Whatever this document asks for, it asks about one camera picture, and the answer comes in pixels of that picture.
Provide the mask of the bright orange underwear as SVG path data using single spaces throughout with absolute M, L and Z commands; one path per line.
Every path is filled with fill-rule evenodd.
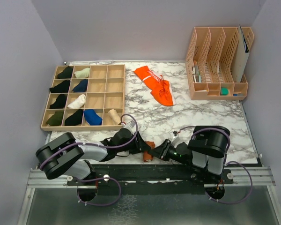
M 153 98 L 163 106 L 174 106 L 176 104 L 171 83 L 164 80 L 163 75 L 143 66 L 137 68 L 134 73 L 145 83 L 151 90 Z

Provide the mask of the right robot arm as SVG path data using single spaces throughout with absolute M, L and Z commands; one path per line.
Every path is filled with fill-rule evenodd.
M 188 143 L 179 143 L 182 130 L 193 128 Z M 162 161 L 174 160 L 190 170 L 190 179 L 198 182 L 217 183 L 223 177 L 230 131 L 222 126 L 187 126 L 173 131 L 173 139 L 148 151 Z

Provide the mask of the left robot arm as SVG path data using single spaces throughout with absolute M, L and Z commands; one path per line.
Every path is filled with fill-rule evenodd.
M 36 157 L 47 179 L 67 174 L 78 178 L 82 184 L 89 185 L 93 182 L 94 173 L 90 163 L 84 158 L 105 162 L 114 159 L 120 152 L 128 151 L 133 155 L 149 150 L 150 144 L 142 139 L 138 124 L 132 120 L 113 137 L 98 143 L 78 142 L 72 133 L 66 132 L 38 149 Z

